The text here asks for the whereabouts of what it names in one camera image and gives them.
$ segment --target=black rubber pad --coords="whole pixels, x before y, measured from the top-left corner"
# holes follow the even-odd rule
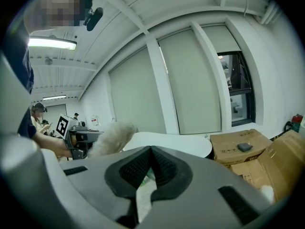
[[[87,170],[87,168],[85,166],[79,166],[79,167],[75,167],[75,168],[71,168],[71,169],[66,169],[66,170],[64,170],[64,173],[66,174],[66,176],[70,176],[70,175],[74,175],[74,174],[80,173],[85,170]]]
[[[243,225],[256,219],[259,214],[241,197],[232,186],[225,186],[218,189],[225,201],[239,218]]]

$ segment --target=roller blind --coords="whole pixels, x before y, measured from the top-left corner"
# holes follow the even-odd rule
[[[237,42],[225,25],[203,27],[217,53],[240,51]]]
[[[110,80],[117,121],[131,122],[140,132],[166,133],[147,48],[115,68]]]
[[[216,82],[193,31],[169,36],[159,45],[168,69],[180,134],[220,131]]]

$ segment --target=white ceiling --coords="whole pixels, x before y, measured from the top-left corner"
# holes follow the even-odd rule
[[[247,13],[263,17],[270,0],[248,0]],[[80,98],[97,72],[120,48],[161,22],[187,13],[207,10],[243,12],[245,0],[93,0],[93,10],[103,7],[104,15],[93,31],[62,27],[35,32],[77,42],[76,50],[30,48],[34,70],[32,102],[65,94]],[[45,64],[45,58],[53,60]]]

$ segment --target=ceiling pipe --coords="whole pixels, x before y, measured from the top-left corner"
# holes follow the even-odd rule
[[[256,20],[260,23],[260,24],[264,24],[266,22],[266,20],[268,19],[268,17],[270,16],[272,10],[275,8],[275,1],[271,0],[266,13],[264,14],[264,16],[262,17],[262,19],[260,19],[258,16],[255,16]]]
[[[268,19],[266,20],[265,24],[268,24],[273,19],[273,17],[275,16],[276,12],[278,11],[278,9],[279,9],[279,6],[276,5],[275,8],[272,10],[272,13],[270,14]]]

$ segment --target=fluffy white object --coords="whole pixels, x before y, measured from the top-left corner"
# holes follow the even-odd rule
[[[88,157],[100,157],[121,152],[136,131],[137,127],[130,123],[111,123],[93,144],[88,152]]]
[[[273,191],[273,188],[268,185],[263,185],[261,189],[259,189],[261,193],[266,197],[266,199],[270,202],[270,204],[273,204],[275,193]]]

